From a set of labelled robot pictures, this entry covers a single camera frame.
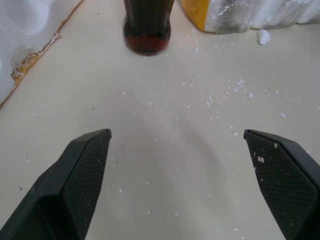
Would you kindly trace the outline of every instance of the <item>beige floor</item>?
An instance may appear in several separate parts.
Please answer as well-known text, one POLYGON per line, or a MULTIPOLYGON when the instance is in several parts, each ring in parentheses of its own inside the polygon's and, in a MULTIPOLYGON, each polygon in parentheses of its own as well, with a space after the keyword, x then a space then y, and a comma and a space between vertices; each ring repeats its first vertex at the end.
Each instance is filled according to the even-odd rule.
POLYGON ((192 32, 176 2, 169 47, 142 57, 123 43, 124 14, 120 0, 85 0, 0 111, 0 227, 69 141, 110 128, 87 240, 283 240, 242 135, 281 135, 320 163, 320 24, 261 46, 255 30, 192 32), (246 91, 228 90, 239 77, 246 91))

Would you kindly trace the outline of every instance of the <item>yellow object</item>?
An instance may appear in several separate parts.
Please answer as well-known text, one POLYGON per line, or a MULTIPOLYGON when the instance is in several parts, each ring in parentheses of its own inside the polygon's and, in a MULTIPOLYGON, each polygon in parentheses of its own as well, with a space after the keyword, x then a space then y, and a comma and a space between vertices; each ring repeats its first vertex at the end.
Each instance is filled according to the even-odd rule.
POLYGON ((182 6, 195 25, 204 31, 209 0, 182 0, 182 6))

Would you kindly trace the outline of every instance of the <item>cola bottle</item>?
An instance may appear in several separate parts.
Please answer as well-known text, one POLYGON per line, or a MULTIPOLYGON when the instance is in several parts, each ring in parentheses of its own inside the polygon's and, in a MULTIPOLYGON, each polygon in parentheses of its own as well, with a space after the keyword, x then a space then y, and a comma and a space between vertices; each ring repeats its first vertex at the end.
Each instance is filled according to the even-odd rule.
POLYGON ((173 4, 174 0, 124 0, 123 36, 126 46, 140 55, 161 53, 171 36, 173 4))

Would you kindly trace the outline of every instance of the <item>brown liquid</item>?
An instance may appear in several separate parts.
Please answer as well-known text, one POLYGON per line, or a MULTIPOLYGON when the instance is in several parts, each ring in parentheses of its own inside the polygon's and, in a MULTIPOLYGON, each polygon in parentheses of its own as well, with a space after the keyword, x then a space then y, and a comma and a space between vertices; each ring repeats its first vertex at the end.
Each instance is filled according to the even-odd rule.
POLYGON ((171 36, 174 0, 124 0, 123 36, 133 52, 152 56, 162 52, 171 36))

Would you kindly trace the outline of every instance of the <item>styrofoam block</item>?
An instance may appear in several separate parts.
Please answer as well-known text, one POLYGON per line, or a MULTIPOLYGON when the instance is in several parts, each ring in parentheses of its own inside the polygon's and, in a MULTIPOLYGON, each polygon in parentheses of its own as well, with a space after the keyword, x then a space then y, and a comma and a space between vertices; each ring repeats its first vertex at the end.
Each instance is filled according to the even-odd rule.
POLYGON ((0 103, 5 100, 15 85, 14 80, 11 78, 13 72, 11 59, 14 51, 14 47, 0 27, 0 103))
POLYGON ((298 20, 298 23, 310 24, 318 22, 320 22, 320 0, 313 0, 313 2, 298 20))
POLYGON ((15 49, 29 49, 26 58, 44 48, 80 1, 0 0, 0 23, 15 49))
POLYGON ((266 0, 258 11, 253 28, 283 28, 295 24, 313 0, 266 0))
POLYGON ((245 32, 253 24, 265 0, 213 0, 209 2, 205 31, 215 33, 245 32))

